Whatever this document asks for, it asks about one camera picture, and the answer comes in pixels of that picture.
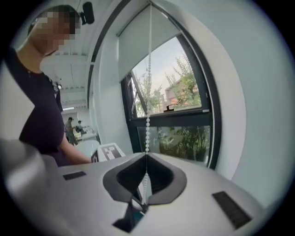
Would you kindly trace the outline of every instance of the window handle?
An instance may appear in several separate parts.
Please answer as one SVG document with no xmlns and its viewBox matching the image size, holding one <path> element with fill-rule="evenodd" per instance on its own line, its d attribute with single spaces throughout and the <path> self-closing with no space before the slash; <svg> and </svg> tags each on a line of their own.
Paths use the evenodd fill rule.
<svg viewBox="0 0 295 236">
<path fill-rule="evenodd" d="M 166 106 L 167 110 L 164 110 L 164 112 L 172 112 L 172 111 L 174 111 L 174 108 L 172 108 L 172 109 L 169 108 L 169 106 L 172 106 L 172 105 L 178 105 L 178 103 L 167 105 Z"/>
</svg>

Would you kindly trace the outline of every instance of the dark top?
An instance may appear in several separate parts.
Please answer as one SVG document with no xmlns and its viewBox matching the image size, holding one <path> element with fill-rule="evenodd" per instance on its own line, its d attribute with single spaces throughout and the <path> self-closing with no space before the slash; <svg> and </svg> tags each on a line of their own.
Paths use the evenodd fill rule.
<svg viewBox="0 0 295 236">
<path fill-rule="evenodd" d="M 20 141 L 36 147 L 41 154 L 53 156 L 58 166 L 70 165 L 59 148 L 64 136 L 60 91 L 44 73 L 28 71 L 10 49 L 6 64 L 22 91 L 35 105 L 20 135 Z"/>
</svg>

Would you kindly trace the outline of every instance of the black window frame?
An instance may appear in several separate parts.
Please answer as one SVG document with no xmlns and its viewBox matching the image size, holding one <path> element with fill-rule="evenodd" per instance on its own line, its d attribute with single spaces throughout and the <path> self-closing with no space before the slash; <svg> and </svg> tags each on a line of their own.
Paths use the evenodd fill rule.
<svg viewBox="0 0 295 236">
<path fill-rule="evenodd" d="M 210 66 L 198 44 L 189 32 L 165 10 L 154 3 L 152 6 L 165 14 L 168 19 L 180 30 L 177 39 L 183 47 L 192 66 L 196 83 L 199 89 L 201 107 L 183 111 L 151 114 L 150 127 L 187 127 L 210 126 L 210 147 L 207 167 L 215 169 L 221 143 L 221 109 L 217 87 Z M 132 75 L 129 73 L 121 82 L 122 97 L 126 123 L 130 134 L 131 145 L 134 153 L 142 152 L 137 127 L 146 126 L 146 117 L 133 118 L 131 108 L 134 103 L 132 88 Z"/>
</svg>

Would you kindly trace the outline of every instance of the sky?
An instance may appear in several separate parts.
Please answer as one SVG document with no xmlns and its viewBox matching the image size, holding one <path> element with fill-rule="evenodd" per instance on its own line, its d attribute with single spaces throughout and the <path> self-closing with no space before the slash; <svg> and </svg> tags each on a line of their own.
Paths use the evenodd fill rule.
<svg viewBox="0 0 295 236">
<path fill-rule="evenodd" d="M 165 89 L 169 87 L 169 83 L 165 77 L 165 72 L 174 74 L 176 80 L 180 76 L 173 70 L 179 68 L 176 64 L 176 57 L 182 57 L 184 50 L 176 37 L 170 39 L 152 52 L 151 71 L 152 71 L 152 91 L 158 89 L 162 85 L 161 94 L 165 96 Z M 139 77 L 146 72 L 148 68 L 148 56 L 138 63 L 133 72 Z"/>
</svg>

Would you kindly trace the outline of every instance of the person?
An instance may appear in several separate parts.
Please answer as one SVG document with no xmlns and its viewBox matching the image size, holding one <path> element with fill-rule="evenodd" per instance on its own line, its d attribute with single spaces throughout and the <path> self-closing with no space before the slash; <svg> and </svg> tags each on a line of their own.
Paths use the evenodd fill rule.
<svg viewBox="0 0 295 236">
<path fill-rule="evenodd" d="M 82 123 L 82 120 L 79 120 L 78 121 L 78 131 L 81 133 L 81 135 L 83 135 L 83 134 L 86 134 L 86 132 L 83 130 L 83 127 L 82 127 L 82 125 L 81 125 L 81 123 Z"/>
<path fill-rule="evenodd" d="M 79 24 L 79 14 L 73 7 L 53 6 L 32 23 L 21 47 L 10 48 L 5 57 L 12 77 L 34 105 L 19 139 L 35 146 L 41 154 L 53 156 L 58 166 L 86 164 L 91 160 L 67 141 L 60 90 L 40 70 L 40 63 L 64 45 Z"/>
<path fill-rule="evenodd" d="M 72 121 L 73 121 L 73 118 L 69 117 L 68 121 L 65 124 L 66 131 L 67 131 L 66 136 L 68 137 L 69 143 L 71 145 L 74 145 L 74 144 L 78 145 L 78 142 L 77 142 L 76 137 L 74 135 L 75 127 L 72 127 Z"/>
</svg>

